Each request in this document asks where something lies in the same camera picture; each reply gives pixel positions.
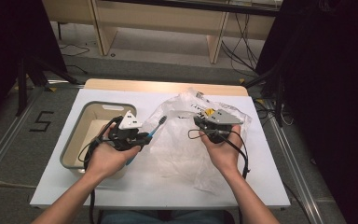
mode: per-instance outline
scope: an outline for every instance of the jeans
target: jeans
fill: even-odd
[[[224,212],[208,211],[171,211],[168,218],[160,218],[158,211],[104,211],[102,224],[223,224]]]

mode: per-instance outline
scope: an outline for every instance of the transparent plastic sheet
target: transparent plastic sheet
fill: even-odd
[[[195,189],[217,194],[226,181],[212,164],[200,138],[190,139],[188,136],[189,130],[199,129],[195,125],[193,117],[207,108],[224,109],[240,119],[243,122],[241,136],[246,143],[246,131],[252,121],[251,117],[233,106],[211,102],[194,89],[188,89],[161,104],[145,121],[143,130],[150,132],[163,116],[167,116],[167,120],[156,132],[149,147],[146,148],[156,157],[159,174],[161,176],[183,176],[193,183]],[[192,131],[190,136],[198,137],[200,135],[198,131]]]

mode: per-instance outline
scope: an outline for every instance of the human arm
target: human arm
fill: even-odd
[[[241,126],[234,125],[231,131],[241,133]],[[228,140],[241,148],[242,141],[235,133],[231,133]],[[243,214],[244,223],[279,223],[238,170],[239,152],[226,142],[214,144],[207,135],[200,133],[200,136],[207,147],[213,165],[231,187]]]
[[[103,135],[107,136],[113,126]],[[86,173],[33,223],[71,223],[92,190],[105,178],[119,171],[139,150],[140,147],[133,147],[126,151],[117,151],[107,143],[98,145],[92,153]]]

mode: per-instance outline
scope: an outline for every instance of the person's left arm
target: person's left arm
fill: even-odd
[[[119,171],[139,150],[140,147],[133,147],[127,151],[117,151],[107,143],[101,143],[92,153],[86,173],[33,223],[71,223],[92,190],[105,178]]]

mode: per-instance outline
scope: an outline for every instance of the person's left hand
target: person's left hand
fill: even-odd
[[[115,127],[113,123],[103,134],[104,137],[107,137],[110,130]],[[86,174],[98,176],[101,180],[107,178],[110,175],[114,175],[119,171],[127,160],[136,156],[141,147],[132,147],[126,151],[117,151],[112,146],[107,143],[101,143],[98,145],[94,152],[92,153],[91,159],[89,161],[89,167],[86,171]]]

